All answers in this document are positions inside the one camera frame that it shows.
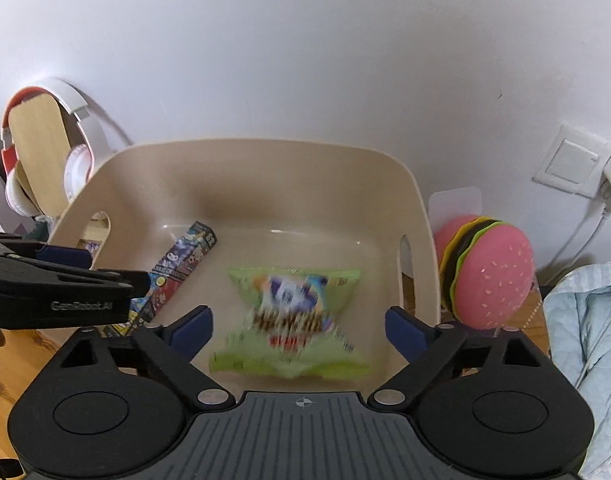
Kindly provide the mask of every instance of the cartoon box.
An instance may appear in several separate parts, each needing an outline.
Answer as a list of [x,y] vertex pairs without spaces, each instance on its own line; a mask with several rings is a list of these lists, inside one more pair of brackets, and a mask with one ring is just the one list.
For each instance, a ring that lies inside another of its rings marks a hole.
[[215,243],[214,231],[194,222],[150,271],[150,291],[144,298],[132,300],[128,321],[106,326],[106,335],[127,335],[153,320]]

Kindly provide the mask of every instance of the hamburger toy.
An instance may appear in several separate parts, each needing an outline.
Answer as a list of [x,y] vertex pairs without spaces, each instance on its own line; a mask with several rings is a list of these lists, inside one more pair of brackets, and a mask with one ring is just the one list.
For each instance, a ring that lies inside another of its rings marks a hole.
[[441,301],[476,330],[501,327],[523,304],[535,274],[525,234],[501,220],[461,216],[435,234]]

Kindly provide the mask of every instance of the headphone ear cup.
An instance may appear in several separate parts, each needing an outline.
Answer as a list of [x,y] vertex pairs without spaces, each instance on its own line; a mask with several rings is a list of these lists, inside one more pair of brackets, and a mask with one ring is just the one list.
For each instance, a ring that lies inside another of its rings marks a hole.
[[78,144],[70,151],[65,161],[63,188],[68,202],[74,200],[88,181],[92,169],[92,153],[88,145]]
[[41,211],[32,203],[21,187],[16,178],[16,166],[8,174],[8,179],[5,183],[5,199],[12,211],[21,216],[36,216],[42,214]]

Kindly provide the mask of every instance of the beige plastic basket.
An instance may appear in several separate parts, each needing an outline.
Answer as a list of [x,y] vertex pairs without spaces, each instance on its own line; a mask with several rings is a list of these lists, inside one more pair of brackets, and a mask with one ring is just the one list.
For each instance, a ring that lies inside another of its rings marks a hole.
[[[198,304],[214,312],[214,336],[194,364],[237,328],[248,306],[230,266],[358,267],[361,282],[339,324],[373,364],[360,381],[280,380],[214,375],[244,390],[369,394],[405,364],[385,338],[383,316],[403,304],[400,251],[412,253],[416,313],[439,322],[439,279],[431,232],[414,177],[372,150],[289,140],[202,139],[135,146],[114,156],[66,209],[51,243],[76,246],[90,218],[107,214],[110,231],[94,267],[150,270],[194,221],[218,243],[157,316],[169,324]],[[50,334],[64,340],[67,333]]]

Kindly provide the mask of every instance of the white wall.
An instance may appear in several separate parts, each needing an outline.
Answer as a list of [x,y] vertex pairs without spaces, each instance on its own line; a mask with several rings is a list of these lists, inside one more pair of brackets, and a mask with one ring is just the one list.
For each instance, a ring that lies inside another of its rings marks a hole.
[[[0,0],[0,115],[42,75],[137,142],[393,153],[426,198],[481,188],[541,266],[589,205],[531,181],[559,124],[611,139],[611,0]],[[611,220],[592,252],[611,258]]]

